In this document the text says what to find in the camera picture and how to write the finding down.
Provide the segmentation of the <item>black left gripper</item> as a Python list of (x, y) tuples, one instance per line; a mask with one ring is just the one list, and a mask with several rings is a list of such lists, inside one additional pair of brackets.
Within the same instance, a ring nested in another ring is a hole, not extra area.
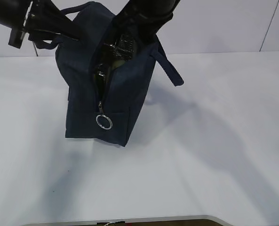
[(63, 35), (79, 40), (83, 32), (50, 0), (8, 0), (10, 38), (8, 44), (20, 49), (25, 34), (51, 40)]

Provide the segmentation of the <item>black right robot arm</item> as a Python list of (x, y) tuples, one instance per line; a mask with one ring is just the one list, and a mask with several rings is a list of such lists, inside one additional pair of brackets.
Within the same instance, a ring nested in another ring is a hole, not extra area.
[(154, 40), (160, 28), (173, 18), (178, 0), (130, 0), (114, 17), (113, 23), (121, 29), (135, 26), (143, 43)]

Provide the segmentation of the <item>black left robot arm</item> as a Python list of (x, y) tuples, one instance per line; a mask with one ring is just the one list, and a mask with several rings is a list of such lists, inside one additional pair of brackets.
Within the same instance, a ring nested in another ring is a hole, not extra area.
[(26, 34), (38, 49), (54, 49), (62, 37), (80, 40), (83, 32), (50, 0), (0, 0), (0, 24), (11, 29), (8, 45), (21, 48)]

